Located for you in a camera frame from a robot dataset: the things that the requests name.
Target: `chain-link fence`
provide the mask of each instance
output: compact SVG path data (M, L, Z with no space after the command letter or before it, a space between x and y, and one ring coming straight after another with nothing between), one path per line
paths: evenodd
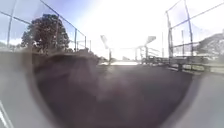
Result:
M28 26L33 20L50 14L57 17L56 37L58 39L60 24L68 35L67 49L77 51L79 49L91 49L91 41L70 22L63 18L54 9L42 0L2 0L0 1L0 51L21 51L22 37L28 31Z
M224 29L223 0L179 0L166 11L168 54L197 56L197 46L205 38L222 34Z

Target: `concrete ramp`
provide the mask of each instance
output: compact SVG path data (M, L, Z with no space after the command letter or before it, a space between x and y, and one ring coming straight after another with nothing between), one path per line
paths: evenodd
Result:
M0 54L1 128L57 128L36 88L31 60L31 54Z
M223 75L195 76L185 99L162 128L223 128L223 85Z

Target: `concrete surface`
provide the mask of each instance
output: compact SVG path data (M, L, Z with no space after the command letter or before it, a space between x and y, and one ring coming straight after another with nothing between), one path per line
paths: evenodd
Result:
M83 69L68 61L49 64L33 77L29 57L28 65L22 55L0 59L0 101L14 128L57 128L59 120L82 128L224 126L223 76L146 66Z

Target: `fence post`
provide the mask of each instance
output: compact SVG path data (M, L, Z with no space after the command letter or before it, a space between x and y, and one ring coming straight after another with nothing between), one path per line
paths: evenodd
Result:
M184 30L181 31L181 36L182 36L182 56L184 57Z
M75 42L75 51L77 51L77 29L75 28L75 39L74 39L74 42Z
M168 47L169 47L169 58L173 57L173 37L172 37L172 28L171 28L171 23L169 19L169 14L166 11L167 15L167 25L168 25Z
M187 21L188 21L188 26L189 26L189 34L190 34L190 42L191 42L191 56L194 56L194 51L193 51L193 34L192 34L192 28L191 28L191 19L190 19L190 14L188 11L188 7L187 7L187 2L186 0L184 0L184 6L185 6L185 10L187 13Z
M86 48L86 36L85 36L85 48Z
M10 14L10 20L9 20L9 26L8 26L8 36L7 36L7 47L8 48L9 48L9 43L10 43L12 19L13 19L14 11L15 11L15 8L16 8L16 4L17 4L17 0L15 0L15 2L13 4L12 11L11 11L11 14Z

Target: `sky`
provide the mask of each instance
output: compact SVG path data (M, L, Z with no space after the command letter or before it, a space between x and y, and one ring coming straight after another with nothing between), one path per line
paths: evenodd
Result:
M15 0L0 1L0 11L10 13ZM146 43L148 36L156 36L157 39L149 44L149 47L157 49L162 55L162 45L165 55L168 55L167 21L164 12L178 0L43 0L56 10L60 15L76 26L87 40L92 42L92 50L97 54L107 54L100 35L105 35L108 45L115 48L114 56L126 56L133 58L133 49ZM223 0L187 0L189 13L194 16L208 8L211 8ZM171 25L174 26L187 18L183 0L169 11ZM222 32L224 7L219 7L206 15L191 21L194 41L215 33ZM39 18L44 13L54 14L53 11L43 6L39 0L18 0L15 13L27 22ZM0 15L1 30L0 41L6 41L9 17ZM74 39L75 30L63 21L69 38ZM21 42L21 36L26 30L27 24L13 20L11 30L11 44ZM78 33L77 40L85 38ZM188 24L185 23L173 29L174 45L189 43Z

